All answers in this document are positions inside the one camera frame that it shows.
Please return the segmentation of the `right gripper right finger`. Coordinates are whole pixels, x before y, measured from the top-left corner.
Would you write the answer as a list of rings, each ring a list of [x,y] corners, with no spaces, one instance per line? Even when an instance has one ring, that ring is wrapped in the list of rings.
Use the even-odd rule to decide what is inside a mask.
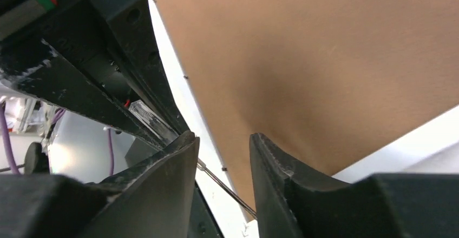
[[[356,183],[327,176],[250,136],[260,237],[458,237],[458,176],[382,173]]]

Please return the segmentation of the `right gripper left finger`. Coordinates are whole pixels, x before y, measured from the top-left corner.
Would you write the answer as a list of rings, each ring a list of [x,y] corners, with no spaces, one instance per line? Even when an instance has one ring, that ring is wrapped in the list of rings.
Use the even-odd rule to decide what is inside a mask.
[[[1,175],[1,237],[186,237],[200,139],[191,131],[100,183]]]

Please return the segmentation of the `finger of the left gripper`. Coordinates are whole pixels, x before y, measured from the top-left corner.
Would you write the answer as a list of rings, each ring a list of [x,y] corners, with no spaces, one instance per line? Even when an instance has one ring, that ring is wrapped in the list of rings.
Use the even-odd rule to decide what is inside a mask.
[[[148,0],[90,0],[107,49],[129,86],[177,134],[189,129],[159,54]]]
[[[165,147],[120,101],[92,82],[44,39],[2,47],[1,82],[21,94],[138,137],[156,150]]]

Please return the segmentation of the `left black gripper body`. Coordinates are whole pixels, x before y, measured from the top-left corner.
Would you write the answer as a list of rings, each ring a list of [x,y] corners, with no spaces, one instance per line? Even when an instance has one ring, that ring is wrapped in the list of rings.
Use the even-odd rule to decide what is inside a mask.
[[[103,18],[132,1],[104,0],[97,9],[91,0],[1,0],[1,83],[17,89],[34,80],[80,78],[129,96]]]

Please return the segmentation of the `white picture frame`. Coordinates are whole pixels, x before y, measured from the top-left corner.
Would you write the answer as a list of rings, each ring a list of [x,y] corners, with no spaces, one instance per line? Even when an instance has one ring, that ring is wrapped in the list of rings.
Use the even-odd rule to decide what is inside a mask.
[[[256,133],[346,183],[458,176],[458,0],[149,1],[179,107],[251,206]]]

